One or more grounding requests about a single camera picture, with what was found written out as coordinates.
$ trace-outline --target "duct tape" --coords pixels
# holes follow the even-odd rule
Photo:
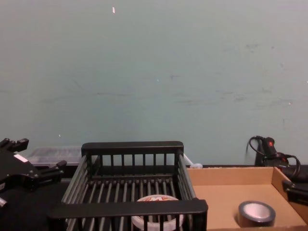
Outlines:
[[[238,223],[240,227],[272,226],[275,217],[275,210],[266,203],[245,201],[239,205]]]

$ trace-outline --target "white container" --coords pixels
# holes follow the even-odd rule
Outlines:
[[[168,195],[150,195],[140,198],[138,201],[177,201],[178,199]],[[183,224],[184,215],[180,215],[180,227]],[[141,217],[134,216],[131,218],[132,223],[140,230],[144,228],[144,220]],[[173,231],[176,229],[176,220],[164,222],[164,231]],[[148,231],[159,231],[160,224],[158,222],[148,222]]]

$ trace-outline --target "open cardboard box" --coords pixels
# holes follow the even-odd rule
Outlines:
[[[264,202],[276,212],[274,226],[262,231],[308,230],[308,206],[287,201],[282,181],[288,178],[277,168],[203,168],[188,172],[196,196],[208,204],[207,230],[239,230],[238,206],[250,200]]]

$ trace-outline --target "black wire basket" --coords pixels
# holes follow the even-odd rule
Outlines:
[[[50,230],[139,230],[132,216],[143,218],[144,231],[173,219],[177,231],[206,230],[208,207],[195,196],[183,149],[179,141],[85,143],[62,203],[48,214]],[[153,194],[178,200],[137,202]]]

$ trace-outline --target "teal wall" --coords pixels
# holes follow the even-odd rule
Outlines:
[[[28,153],[179,140],[250,164],[262,135],[308,163],[308,1],[2,0],[0,108]]]

